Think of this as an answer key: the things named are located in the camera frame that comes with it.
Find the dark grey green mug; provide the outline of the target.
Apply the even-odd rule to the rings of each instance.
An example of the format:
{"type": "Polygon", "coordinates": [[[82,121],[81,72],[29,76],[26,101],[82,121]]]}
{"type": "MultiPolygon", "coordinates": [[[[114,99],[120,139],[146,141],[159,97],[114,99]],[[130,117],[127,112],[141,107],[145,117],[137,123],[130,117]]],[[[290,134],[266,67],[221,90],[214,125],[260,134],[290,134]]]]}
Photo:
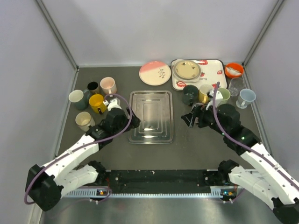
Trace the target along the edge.
{"type": "Polygon", "coordinates": [[[199,90],[194,85],[187,85],[183,88],[182,102],[185,105],[192,106],[199,95],[199,90]]]}

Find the pale yellow mug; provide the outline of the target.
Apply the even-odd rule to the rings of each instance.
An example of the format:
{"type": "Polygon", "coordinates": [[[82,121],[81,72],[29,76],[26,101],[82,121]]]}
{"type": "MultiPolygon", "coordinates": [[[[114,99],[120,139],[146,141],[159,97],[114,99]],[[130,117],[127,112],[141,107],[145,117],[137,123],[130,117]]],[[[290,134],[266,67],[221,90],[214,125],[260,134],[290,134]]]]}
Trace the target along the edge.
{"type": "Polygon", "coordinates": [[[210,84],[202,84],[199,88],[199,102],[207,104],[210,100],[208,93],[213,89],[213,86],[210,84]]]}

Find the light green mug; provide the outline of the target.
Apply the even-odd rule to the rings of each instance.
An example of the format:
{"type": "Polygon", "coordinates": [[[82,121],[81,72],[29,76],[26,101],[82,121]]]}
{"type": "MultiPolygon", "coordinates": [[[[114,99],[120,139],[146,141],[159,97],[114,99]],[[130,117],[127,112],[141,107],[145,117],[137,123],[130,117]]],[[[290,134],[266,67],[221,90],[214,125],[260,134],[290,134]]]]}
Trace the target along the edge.
{"type": "Polygon", "coordinates": [[[230,91],[226,88],[218,88],[218,91],[222,94],[222,101],[218,104],[218,106],[226,104],[231,97],[230,91]]]}

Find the orange yellow mug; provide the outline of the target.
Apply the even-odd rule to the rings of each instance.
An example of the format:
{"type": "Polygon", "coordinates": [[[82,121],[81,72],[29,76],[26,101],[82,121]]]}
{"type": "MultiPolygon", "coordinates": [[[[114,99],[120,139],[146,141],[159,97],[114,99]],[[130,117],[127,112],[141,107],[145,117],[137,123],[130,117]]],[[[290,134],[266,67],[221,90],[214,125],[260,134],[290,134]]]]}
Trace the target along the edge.
{"type": "Polygon", "coordinates": [[[97,114],[103,114],[107,106],[104,104],[104,97],[100,94],[94,94],[89,98],[91,109],[97,114]]]}

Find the pink white mug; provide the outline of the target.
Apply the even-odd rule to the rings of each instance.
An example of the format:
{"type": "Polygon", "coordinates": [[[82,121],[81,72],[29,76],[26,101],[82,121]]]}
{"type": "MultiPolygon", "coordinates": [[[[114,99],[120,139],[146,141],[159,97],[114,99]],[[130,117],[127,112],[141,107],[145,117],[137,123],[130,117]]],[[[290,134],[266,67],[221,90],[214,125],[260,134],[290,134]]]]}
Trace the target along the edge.
{"type": "Polygon", "coordinates": [[[115,80],[112,77],[105,77],[100,81],[100,87],[105,95],[115,94],[117,87],[115,80]]]}

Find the cream white mug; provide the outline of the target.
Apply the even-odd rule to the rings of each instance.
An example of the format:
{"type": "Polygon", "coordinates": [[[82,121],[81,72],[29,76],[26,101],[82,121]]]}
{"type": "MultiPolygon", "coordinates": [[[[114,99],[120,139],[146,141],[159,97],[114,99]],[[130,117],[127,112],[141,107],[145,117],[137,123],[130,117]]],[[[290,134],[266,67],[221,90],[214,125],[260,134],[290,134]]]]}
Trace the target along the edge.
{"type": "Polygon", "coordinates": [[[95,126],[95,121],[89,112],[78,113],[75,117],[75,123],[84,132],[87,132],[90,127],[95,126]]]}

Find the dark brown patterned cup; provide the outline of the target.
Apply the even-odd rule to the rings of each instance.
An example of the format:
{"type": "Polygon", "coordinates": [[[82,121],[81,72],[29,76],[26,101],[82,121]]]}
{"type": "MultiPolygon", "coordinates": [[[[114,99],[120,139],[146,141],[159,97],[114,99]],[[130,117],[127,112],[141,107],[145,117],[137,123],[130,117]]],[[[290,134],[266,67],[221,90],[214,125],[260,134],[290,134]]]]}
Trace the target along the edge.
{"type": "Polygon", "coordinates": [[[97,82],[90,82],[87,85],[87,89],[92,93],[92,94],[100,94],[100,88],[99,84],[97,82]]]}

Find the mauve purple mug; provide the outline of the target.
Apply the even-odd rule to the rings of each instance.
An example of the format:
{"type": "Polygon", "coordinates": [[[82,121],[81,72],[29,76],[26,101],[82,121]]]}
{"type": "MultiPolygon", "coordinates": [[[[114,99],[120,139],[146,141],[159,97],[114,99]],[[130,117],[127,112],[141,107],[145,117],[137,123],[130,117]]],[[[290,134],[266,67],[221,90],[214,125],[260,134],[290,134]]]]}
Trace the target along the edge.
{"type": "Polygon", "coordinates": [[[121,106],[121,100],[119,98],[117,98],[117,97],[115,97],[113,99],[113,103],[114,103],[114,105],[117,105],[118,107],[121,106]]]}

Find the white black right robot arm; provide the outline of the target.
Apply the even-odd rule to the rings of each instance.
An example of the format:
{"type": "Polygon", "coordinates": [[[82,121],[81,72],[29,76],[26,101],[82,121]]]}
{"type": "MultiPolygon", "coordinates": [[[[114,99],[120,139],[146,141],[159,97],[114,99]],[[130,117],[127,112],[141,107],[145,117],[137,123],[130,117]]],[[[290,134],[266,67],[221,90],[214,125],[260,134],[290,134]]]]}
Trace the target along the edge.
{"type": "Polygon", "coordinates": [[[241,186],[263,201],[283,224],[299,222],[299,183],[266,150],[261,140],[240,122],[240,113],[230,104],[214,109],[194,105],[181,119],[189,126],[210,127],[223,136],[225,144],[247,161],[262,177],[257,178],[236,162],[218,167],[222,184],[241,186]]]}

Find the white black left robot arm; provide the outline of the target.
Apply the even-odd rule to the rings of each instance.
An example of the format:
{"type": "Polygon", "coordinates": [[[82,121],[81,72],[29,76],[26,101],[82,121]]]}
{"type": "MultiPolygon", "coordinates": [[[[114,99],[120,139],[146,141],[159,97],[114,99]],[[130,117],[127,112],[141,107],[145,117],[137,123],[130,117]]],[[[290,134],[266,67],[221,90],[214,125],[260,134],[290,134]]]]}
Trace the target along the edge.
{"type": "Polygon", "coordinates": [[[49,211],[69,192],[90,183],[103,184],[106,170],[100,162],[92,161],[80,169],[75,168],[117,136],[137,128],[140,122],[130,108],[109,111],[100,123],[89,126],[86,133],[60,156],[29,169],[25,204],[29,205],[28,198],[31,198],[31,203],[37,204],[43,211],[49,211]]]}

